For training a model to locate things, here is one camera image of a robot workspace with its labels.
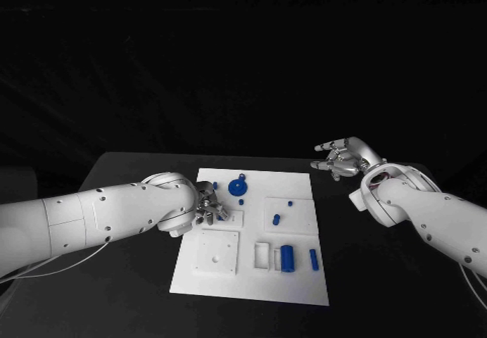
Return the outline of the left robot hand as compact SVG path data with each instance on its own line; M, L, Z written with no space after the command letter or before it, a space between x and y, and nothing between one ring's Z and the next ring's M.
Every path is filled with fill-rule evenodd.
M220 218L227 220L227 211L223 205L217 202L213 184L208 181L198 181L194 184L197 190L197 209L194 224L213 224L213 219Z

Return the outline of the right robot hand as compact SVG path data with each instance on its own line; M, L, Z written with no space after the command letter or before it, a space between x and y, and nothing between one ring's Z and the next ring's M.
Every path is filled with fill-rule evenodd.
M328 154L324 160L312 161L309 166L312 169L326 171L334 181L342 177L352 177L358 173L365 175L370 170L385 163L385 159L357 137L318 144L313 150L326 151Z

